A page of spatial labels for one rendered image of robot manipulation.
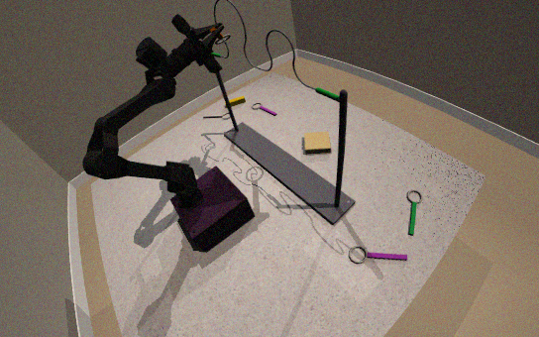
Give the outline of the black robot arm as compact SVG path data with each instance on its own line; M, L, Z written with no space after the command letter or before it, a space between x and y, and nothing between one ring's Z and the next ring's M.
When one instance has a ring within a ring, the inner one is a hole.
M136 61L149 69L145 71L147 85L138 95L97 119L82 166L88 175L102 179L124 176L163 179L167 181L167 190L175 193L190 212L204 202L190 164L166 162L166 166L157 166L130 162L118 156L118 130L149 107L172 98L174 77L183 70L150 37L139 43L136 56ZM159 75L162 78L155 80Z

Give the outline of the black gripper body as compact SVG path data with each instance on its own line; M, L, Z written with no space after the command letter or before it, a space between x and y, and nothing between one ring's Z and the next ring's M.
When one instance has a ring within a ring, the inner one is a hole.
M183 35L185 34L187 37L179 47L173 49L172 53L170 53L172 59L180 68L185 69L195 59L202 56L204 59L203 64L209 72L217 73L222 69L219 62L209 55L211 52L209 52L203 44L201 45L198 42L200 38L190 30L190 26L186 23L184 18L177 14L172 18L171 22L180 33Z

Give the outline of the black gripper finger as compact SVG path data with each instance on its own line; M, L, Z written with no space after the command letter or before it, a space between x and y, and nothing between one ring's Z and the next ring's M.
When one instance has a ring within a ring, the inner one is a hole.
M216 29L210 36L206 37L204 41L202 41L202 44L209 52L213 53L212 46L224 28L224 26L221 26L220 28Z
M212 26L208 26L208 27L204 27L204 28L197 28L197 29L194 29L194 27L191 27L191 30L195 33L195 35L197 35L197 37L199 37L200 39L203 40L206 37L206 35L211 33L209 31L211 28L218 29L222 25L223 25L222 23L218 23L218 24L214 24Z

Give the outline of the green-handled metal loop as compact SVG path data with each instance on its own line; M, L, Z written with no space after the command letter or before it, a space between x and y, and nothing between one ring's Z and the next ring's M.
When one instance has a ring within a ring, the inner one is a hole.
M420 194L420 196L421 196L421 199L419 201L417 201L417 202L415 202L415 201L413 201L412 199L409 198L409 193L413 192L413 191L418 192ZM408 197L408 200L410 200L412 202L411 216L410 216L410 227L409 227L409 232L408 232L408 234L412 236L412 235L414 235L416 205L417 205L417 203L422 201L422 194L419 191L412 189L412 190L409 190L409 192L407 193L407 197Z

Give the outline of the tan square block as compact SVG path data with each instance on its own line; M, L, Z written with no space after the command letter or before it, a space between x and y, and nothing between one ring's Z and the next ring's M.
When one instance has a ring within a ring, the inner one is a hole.
M329 133L304 133L305 151L308 154L331 153Z

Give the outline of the yellow rectangular block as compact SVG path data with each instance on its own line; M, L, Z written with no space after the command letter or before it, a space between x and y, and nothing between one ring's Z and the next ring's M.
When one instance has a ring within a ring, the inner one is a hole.
M245 100L245 97L244 96L241 96L241 97L238 97L238 98L234 98L232 100L229 100L230 102L230 106L234 106L234 105L237 105L237 104L241 104L241 103L244 103L246 102Z

